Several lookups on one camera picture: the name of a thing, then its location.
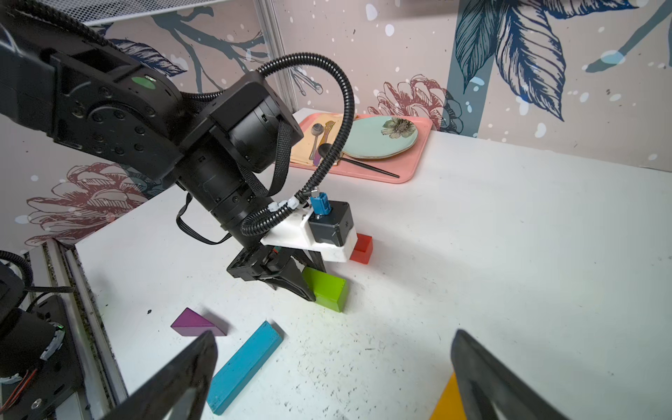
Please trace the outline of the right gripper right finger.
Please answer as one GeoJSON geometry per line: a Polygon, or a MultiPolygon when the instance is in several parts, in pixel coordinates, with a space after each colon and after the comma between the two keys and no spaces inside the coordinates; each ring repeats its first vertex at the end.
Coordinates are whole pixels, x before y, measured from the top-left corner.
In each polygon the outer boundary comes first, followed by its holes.
{"type": "Polygon", "coordinates": [[[468,419],[564,419],[465,330],[451,346],[451,362],[468,419]]]}

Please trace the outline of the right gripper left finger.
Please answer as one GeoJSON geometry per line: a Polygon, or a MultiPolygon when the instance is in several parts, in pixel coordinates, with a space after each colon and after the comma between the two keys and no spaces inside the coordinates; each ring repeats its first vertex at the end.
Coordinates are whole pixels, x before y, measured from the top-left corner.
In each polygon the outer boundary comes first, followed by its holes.
{"type": "Polygon", "coordinates": [[[200,419],[217,356],[215,336],[203,332],[106,418],[200,419]]]}

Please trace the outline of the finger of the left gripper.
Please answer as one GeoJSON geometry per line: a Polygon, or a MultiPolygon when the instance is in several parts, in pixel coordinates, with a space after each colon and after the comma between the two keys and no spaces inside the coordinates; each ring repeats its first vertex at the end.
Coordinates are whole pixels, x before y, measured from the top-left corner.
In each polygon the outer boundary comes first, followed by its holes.
{"type": "Polygon", "coordinates": [[[262,281],[274,288],[285,289],[300,298],[315,302],[316,296],[304,280],[301,270],[292,257],[277,257],[269,260],[265,266],[267,273],[262,281]]]}

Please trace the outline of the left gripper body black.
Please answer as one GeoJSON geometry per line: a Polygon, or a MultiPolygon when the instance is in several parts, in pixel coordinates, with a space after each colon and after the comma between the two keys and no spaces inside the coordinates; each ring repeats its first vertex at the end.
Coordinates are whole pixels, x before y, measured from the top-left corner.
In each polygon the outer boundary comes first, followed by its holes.
{"type": "Polygon", "coordinates": [[[244,248],[227,266],[227,273],[233,278],[244,281],[262,281],[267,273],[265,266],[269,260],[277,257],[292,257],[299,269],[310,267],[318,271],[326,271],[326,266],[319,252],[300,250],[299,248],[286,248],[261,243],[252,248],[244,248]]]}

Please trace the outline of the green rectangular block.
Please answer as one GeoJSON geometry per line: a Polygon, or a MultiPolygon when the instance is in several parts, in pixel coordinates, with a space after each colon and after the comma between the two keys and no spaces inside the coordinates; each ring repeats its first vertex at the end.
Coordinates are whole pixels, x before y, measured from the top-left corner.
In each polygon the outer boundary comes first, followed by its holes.
{"type": "Polygon", "coordinates": [[[316,298],[316,303],[337,313],[344,311],[348,300],[348,281],[305,267],[302,276],[316,298]]]}

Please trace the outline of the purple triangle block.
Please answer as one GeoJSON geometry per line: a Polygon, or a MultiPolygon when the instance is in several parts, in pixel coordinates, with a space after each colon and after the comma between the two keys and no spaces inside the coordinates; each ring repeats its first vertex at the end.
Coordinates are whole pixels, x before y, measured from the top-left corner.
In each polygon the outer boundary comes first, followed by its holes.
{"type": "Polygon", "coordinates": [[[226,332],[211,320],[187,307],[171,323],[171,329],[182,337],[198,337],[211,332],[215,337],[226,336],[226,332]]]}

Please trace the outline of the red rectangular block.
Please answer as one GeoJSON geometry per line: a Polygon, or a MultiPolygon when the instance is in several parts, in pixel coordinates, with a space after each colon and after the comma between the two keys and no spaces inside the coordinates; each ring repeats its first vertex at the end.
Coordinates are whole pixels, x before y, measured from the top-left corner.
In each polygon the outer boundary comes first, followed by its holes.
{"type": "Polygon", "coordinates": [[[371,236],[357,234],[357,242],[353,248],[350,260],[359,264],[368,265],[373,254],[374,241],[371,236]]]}

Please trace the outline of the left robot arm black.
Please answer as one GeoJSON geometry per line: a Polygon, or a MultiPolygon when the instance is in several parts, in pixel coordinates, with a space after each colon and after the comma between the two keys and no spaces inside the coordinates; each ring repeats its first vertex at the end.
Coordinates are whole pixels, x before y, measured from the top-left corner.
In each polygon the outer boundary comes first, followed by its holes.
{"type": "Polygon", "coordinates": [[[213,215],[241,252],[227,269],[315,301],[300,264],[309,255],[263,244],[303,208],[348,139],[355,116],[348,77],[331,59],[299,52],[273,59],[230,89],[178,90],[81,22],[38,1],[1,4],[1,112],[56,144],[178,185],[213,215]],[[341,86],[345,121],[334,147],[308,182],[283,204],[291,148],[303,134],[271,88],[270,75],[307,65],[341,86]]]}

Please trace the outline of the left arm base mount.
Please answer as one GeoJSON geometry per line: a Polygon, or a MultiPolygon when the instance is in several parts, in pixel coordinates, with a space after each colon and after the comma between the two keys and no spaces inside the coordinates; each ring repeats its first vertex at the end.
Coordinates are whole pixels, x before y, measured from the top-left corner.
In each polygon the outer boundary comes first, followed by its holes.
{"type": "Polygon", "coordinates": [[[1,252],[1,418],[45,419],[83,386],[62,294],[36,286],[29,262],[1,252]]]}

